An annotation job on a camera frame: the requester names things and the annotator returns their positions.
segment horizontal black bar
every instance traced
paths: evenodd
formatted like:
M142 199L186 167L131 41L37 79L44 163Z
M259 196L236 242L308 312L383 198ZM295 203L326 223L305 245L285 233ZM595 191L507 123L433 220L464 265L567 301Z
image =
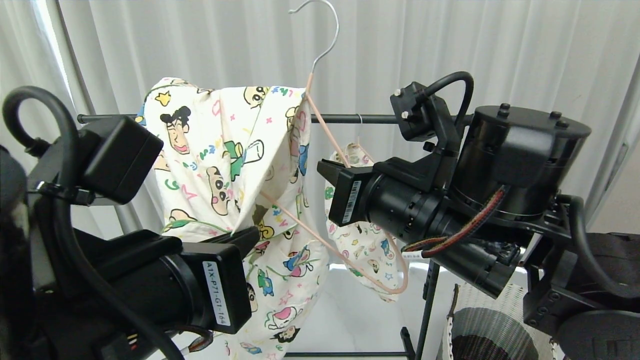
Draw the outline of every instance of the horizontal black bar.
M404 357L406 352L288 352L284 357Z
M136 117L136 114L125 114L128 117ZM110 119L118 115L78 115L77 121L80 124ZM361 115L363 124L397 124L395 115ZM323 114L322 118L327 124L359 124L360 117L356 114ZM318 123L315 114L311 115L311 122Z

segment white label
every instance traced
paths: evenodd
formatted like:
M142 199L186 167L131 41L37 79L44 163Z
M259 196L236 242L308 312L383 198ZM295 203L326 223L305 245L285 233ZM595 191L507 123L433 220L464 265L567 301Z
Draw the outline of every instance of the white label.
M362 181L354 181L351 186L349 201L347 201L347 209L344 211L344 216L342 217L343 223L351 221L351 214L353 214L353 210L356 207L356 200L358 200L358 193L360 192L360 184L362 184Z
M207 278L211 306L213 306L216 321L219 325L231 326L225 294L222 291L222 281L220 281L220 273L218 272L218 264L214 261L203 261L202 267Z
M407 259L407 260L416 260L416 259L420 259L423 260L424 258L422 257L422 251L408 251L408 252L403 252L402 253L402 257Z

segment cartoon print shirt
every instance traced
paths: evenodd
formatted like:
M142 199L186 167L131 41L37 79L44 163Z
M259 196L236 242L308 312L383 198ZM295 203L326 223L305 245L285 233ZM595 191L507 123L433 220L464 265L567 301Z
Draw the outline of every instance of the cartoon print shirt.
M344 149L344 154L352 167L370 167L373 161L365 154L357 144L349 144ZM331 160L342 163L340 156L334 152ZM376 224L369 222L356 222L343 227L336 226L328 219L329 209L333 201L335 188L328 181L324 188L324 213L327 216L326 228L329 237L335 241L337 249L354 264L359 265L371 277L379 280L389 288L400 286L402 279L399 277L401 268L400 259L389 244L385 232ZM370 280L364 277L358 270L350 268L351 273L368 288L374 290L385 302L396 301L398 295L385 293Z
M311 118L303 92L204 90L164 78L136 117L164 142L154 164L164 234L196 242L252 225L260 230L244 260L252 317L220 340L232 359L281 359L328 274L325 247L259 195L310 223L303 181Z

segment barcode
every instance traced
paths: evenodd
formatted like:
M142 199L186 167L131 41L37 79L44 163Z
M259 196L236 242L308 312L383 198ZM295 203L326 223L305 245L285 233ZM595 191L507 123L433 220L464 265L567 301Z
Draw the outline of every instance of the barcode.
M351 221L351 214L353 214L353 210L356 207L356 200L358 200L358 193L360 192L360 184L362 184L362 181L354 181L353 185L351 185L351 193L349 194L347 208L342 217L342 223Z

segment vertical black pole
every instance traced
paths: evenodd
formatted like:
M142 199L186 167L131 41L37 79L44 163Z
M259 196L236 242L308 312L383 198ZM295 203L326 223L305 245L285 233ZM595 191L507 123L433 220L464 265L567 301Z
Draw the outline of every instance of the vertical black pole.
M427 271L427 279L424 281L424 291L422 292L422 298L424 299L424 312L422 313L422 325L420 326L418 347L415 349L415 360L422 359L424 342L427 338L427 328L429 327L429 319L431 318L431 310L433 309L433 299L436 297L436 286L438 284L439 274L440 265L435 261L430 260L429 271Z

